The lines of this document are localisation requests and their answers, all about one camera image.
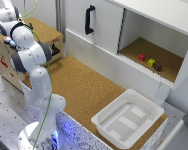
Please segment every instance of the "white wall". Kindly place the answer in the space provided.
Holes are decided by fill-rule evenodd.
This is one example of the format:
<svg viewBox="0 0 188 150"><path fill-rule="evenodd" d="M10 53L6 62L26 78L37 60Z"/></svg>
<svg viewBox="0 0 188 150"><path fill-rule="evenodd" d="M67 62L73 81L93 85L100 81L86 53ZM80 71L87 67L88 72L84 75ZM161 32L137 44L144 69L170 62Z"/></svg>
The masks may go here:
<svg viewBox="0 0 188 150"><path fill-rule="evenodd" d="M33 9L36 0L26 0L26 10L29 12ZM19 9L19 12L24 15L24 1L12 0L14 6ZM56 29L56 9L55 0L38 0L38 5L35 11L30 15L33 16L45 24Z"/></svg>
<svg viewBox="0 0 188 150"><path fill-rule="evenodd" d="M177 87L171 90L167 102L186 112L188 110L188 77Z"/></svg>

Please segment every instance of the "white tray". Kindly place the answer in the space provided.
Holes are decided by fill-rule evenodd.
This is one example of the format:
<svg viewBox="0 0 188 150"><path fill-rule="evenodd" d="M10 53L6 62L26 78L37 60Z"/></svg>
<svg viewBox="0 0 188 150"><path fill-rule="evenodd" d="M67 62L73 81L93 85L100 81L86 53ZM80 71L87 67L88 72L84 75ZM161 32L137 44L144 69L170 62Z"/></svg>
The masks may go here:
<svg viewBox="0 0 188 150"><path fill-rule="evenodd" d="M163 113L163 108L128 89L91 120L116 147L129 149Z"/></svg>

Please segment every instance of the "black door handle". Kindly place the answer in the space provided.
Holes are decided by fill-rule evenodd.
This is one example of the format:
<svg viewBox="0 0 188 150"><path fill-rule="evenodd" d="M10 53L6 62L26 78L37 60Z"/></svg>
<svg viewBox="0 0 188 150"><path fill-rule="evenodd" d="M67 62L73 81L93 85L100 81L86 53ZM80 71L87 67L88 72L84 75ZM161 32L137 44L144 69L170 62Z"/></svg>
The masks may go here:
<svg viewBox="0 0 188 150"><path fill-rule="evenodd" d="M90 8L86 10L86 21L85 21L85 31L86 34L92 33L94 30L90 28L90 12L95 10L95 7L90 5Z"/></svg>

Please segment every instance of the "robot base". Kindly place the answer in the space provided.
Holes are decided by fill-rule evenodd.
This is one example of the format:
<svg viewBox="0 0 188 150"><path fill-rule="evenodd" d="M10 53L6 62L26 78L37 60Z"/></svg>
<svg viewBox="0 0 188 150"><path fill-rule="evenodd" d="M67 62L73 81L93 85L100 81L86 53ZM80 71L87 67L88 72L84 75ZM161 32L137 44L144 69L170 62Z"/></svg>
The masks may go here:
<svg viewBox="0 0 188 150"><path fill-rule="evenodd" d="M31 123L20 132L19 137L18 137L18 149L19 150L28 150L28 149L33 150L33 146L32 144L30 144L30 141L28 140L28 138L37 125L38 125L38 122ZM64 138L61 137L61 135L57 135L57 138L58 138L57 140L58 150L60 150L63 145ZM43 148L41 144L40 145L37 144L34 150L51 150L51 148L49 147Z"/></svg>

